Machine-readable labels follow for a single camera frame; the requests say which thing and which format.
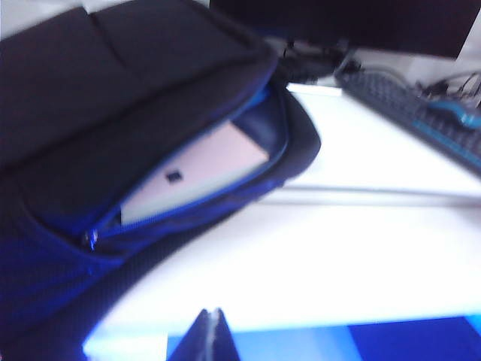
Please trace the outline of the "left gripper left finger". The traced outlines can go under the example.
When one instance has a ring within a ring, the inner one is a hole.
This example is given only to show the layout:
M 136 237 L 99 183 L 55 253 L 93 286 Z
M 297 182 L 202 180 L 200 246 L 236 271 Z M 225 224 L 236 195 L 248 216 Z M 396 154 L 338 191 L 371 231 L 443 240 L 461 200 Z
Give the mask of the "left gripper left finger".
M 169 356 L 169 360 L 212 360 L 214 315 L 203 309 Z

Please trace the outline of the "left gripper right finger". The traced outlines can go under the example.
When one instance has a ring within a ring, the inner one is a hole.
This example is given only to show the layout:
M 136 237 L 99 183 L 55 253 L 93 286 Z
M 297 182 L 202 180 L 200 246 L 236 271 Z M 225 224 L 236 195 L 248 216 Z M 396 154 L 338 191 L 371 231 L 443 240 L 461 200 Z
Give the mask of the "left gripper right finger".
M 213 361 L 241 361 L 240 354 L 220 308 L 210 318 L 210 359 Z

